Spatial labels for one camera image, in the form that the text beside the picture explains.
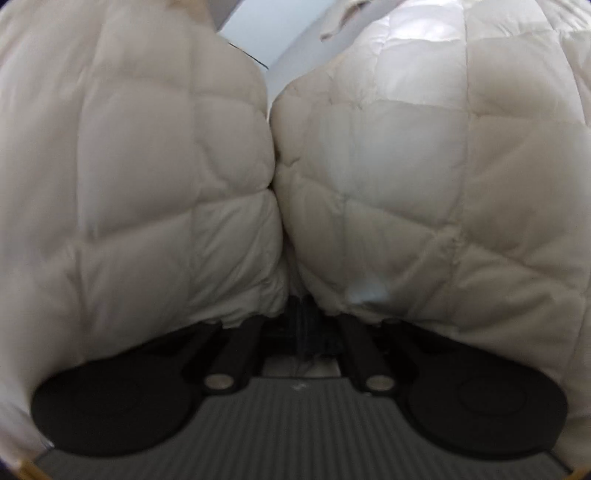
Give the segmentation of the white quilted hooded jacket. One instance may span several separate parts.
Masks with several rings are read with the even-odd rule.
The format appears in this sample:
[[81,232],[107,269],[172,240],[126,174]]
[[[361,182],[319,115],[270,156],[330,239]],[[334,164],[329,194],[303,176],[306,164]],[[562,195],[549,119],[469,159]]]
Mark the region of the white quilted hooded jacket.
[[4,462],[49,375],[296,287],[548,374],[588,465],[589,3],[401,1],[274,100],[200,1],[2,8]]

